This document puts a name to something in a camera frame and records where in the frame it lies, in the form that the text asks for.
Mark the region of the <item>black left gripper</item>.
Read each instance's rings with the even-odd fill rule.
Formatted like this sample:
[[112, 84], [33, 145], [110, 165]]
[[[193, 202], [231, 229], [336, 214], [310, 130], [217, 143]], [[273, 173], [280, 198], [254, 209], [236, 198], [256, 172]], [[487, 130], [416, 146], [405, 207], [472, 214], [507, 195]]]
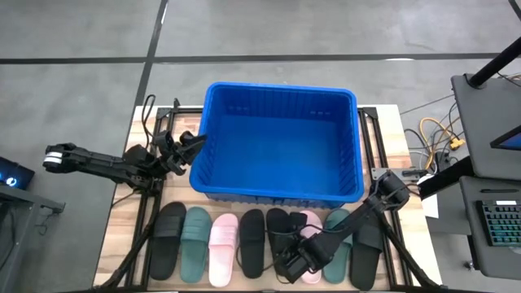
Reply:
[[185, 131], [179, 138], [180, 144], [173, 146], [156, 145], [156, 150], [160, 153], [154, 164], [155, 174], [175, 173], [182, 174], [183, 165], [192, 165], [196, 157], [207, 140], [205, 134], [194, 136], [190, 131]]

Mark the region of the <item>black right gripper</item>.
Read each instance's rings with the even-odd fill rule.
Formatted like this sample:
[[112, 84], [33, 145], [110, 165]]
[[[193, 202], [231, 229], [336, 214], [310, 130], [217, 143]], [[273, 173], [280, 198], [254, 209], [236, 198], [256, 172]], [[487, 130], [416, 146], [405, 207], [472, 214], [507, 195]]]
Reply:
[[322, 233], [311, 238], [295, 234], [290, 245], [280, 255], [280, 274], [289, 282], [296, 282], [304, 273], [316, 273], [326, 265], [326, 254], [322, 246]]

